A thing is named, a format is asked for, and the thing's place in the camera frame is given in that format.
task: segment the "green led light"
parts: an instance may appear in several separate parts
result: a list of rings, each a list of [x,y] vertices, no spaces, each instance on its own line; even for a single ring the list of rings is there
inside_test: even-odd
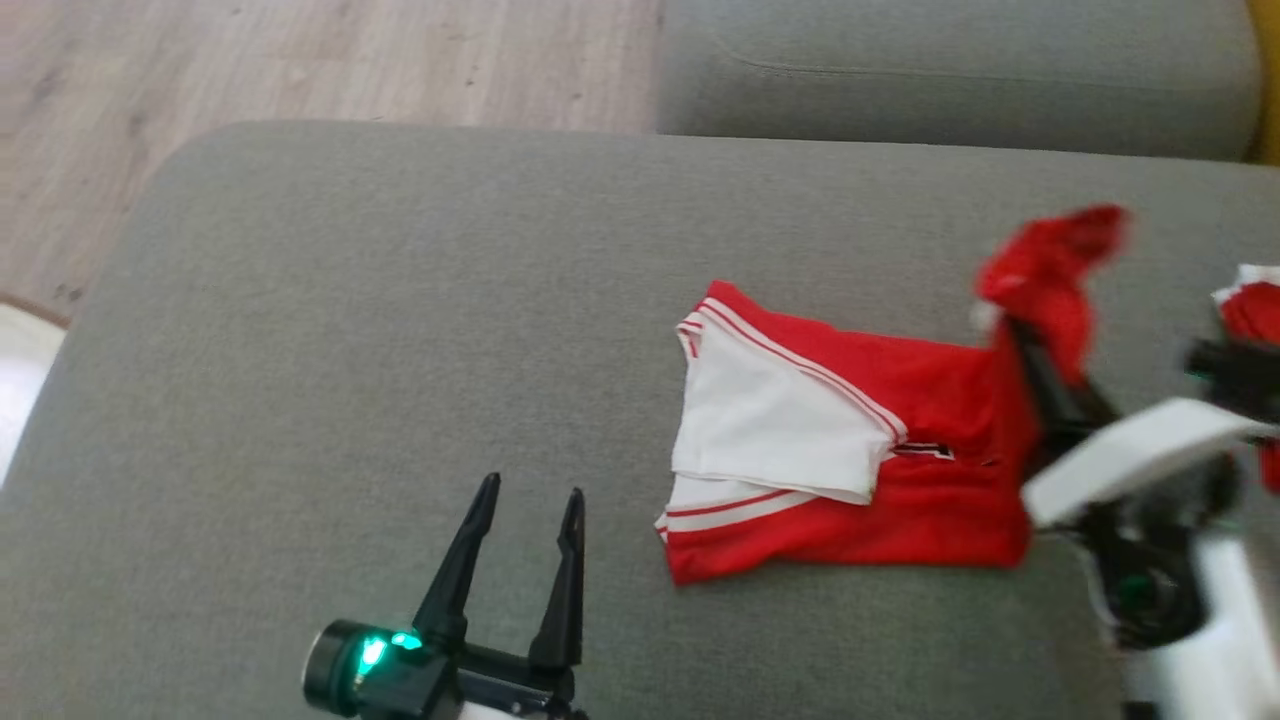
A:
[[[360,667],[356,671],[361,675],[367,674],[374,665],[378,665],[385,652],[387,641],[381,638],[369,638],[365,641],[364,652],[360,653]]]
[[[411,635],[408,633],[396,633],[392,635],[392,644],[398,644],[404,650],[417,650],[422,647],[422,641],[417,639],[417,635]]]

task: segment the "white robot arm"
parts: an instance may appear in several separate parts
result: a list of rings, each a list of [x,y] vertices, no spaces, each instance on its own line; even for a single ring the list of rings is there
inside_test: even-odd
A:
[[[1275,348],[1262,352],[1276,374],[1244,397],[1266,415],[1280,369]],[[1036,527],[1085,551],[1098,616],[1124,659],[1128,719],[1280,719],[1280,557],[1233,521],[1230,456],[1280,434],[1274,421],[1167,400],[1096,430],[1023,488]],[[1149,502],[1189,471],[1194,492]]]

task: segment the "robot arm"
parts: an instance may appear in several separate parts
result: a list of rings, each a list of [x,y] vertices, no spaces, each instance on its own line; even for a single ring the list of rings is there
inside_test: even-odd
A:
[[[1047,365],[1027,361],[1034,347],[1021,350],[1033,386],[1059,383]],[[1023,500],[1038,528],[1083,551],[1097,614],[1124,661],[1128,719],[1272,720],[1280,559],[1230,520],[1240,482],[1230,451],[1280,434],[1280,348],[1201,343],[1189,369],[1207,375],[1208,402],[1175,398],[1124,419],[1093,414],[1083,432],[1079,420],[1097,402],[1066,402],[1074,423],[1038,402],[1044,427],[1069,427],[1074,447],[1032,477]],[[1152,501],[1158,486],[1185,486],[1189,475],[1190,492]]]
[[[335,620],[311,648],[302,693],[312,707],[364,720],[586,720],[571,707],[582,660],[585,505],[570,495],[557,544],[561,564],[527,657],[466,642],[463,615],[500,478],[480,484],[408,629]]]

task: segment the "sofa cushion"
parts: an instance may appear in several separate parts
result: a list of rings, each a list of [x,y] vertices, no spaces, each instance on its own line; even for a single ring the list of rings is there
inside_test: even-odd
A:
[[[662,132],[1238,159],[1244,0],[668,0]]]
[[[1280,172],[863,143],[270,123],[159,172],[0,496],[15,717],[316,717],[335,618],[402,625],[504,474],[470,639],[522,651],[586,493],[593,717],[1117,715],[1073,552],[1012,571],[772,564],[676,589],[673,325],[717,277],[844,328],[975,342],[1023,220],[1137,217],[1094,283],[1124,409],[1189,389],[1207,293],[1275,250]]]

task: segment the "red cloth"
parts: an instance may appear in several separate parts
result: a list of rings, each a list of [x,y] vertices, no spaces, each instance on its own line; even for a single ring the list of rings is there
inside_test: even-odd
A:
[[[1032,223],[979,277],[979,293],[1033,323],[1069,378],[1082,377],[1091,329],[1078,283],[1116,250],[1124,220],[1123,210],[1106,206]],[[677,584],[773,557],[1000,568],[1021,560],[1030,537],[1021,466],[1038,438],[1021,386],[1010,382],[1018,370],[1009,352],[842,332],[771,313],[726,282],[712,283],[703,307],[712,311],[694,325],[732,318],[746,325],[742,337],[763,337],[799,356],[792,361],[847,382],[869,398],[869,413],[883,415],[896,446],[878,466],[870,505],[814,497],[746,520],[735,516],[744,506],[796,491],[696,509],[668,505],[658,532]],[[696,346],[687,336],[685,342],[692,363]],[[1007,338],[997,333],[993,346],[1001,345]],[[726,519],[716,524],[719,516]],[[699,524],[685,523],[690,518]]]
[[[1243,283],[1217,295],[1219,313],[1226,332],[1242,340],[1280,345],[1280,286],[1260,281]],[[1262,482],[1280,493],[1280,442],[1258,448]]]
[[[978,273],[978,297],[1044,334],[1066,380],[1080,380],[1093,316],[1080,281],[1120,247],[1128,213],[1100,205],[1025,225]]]

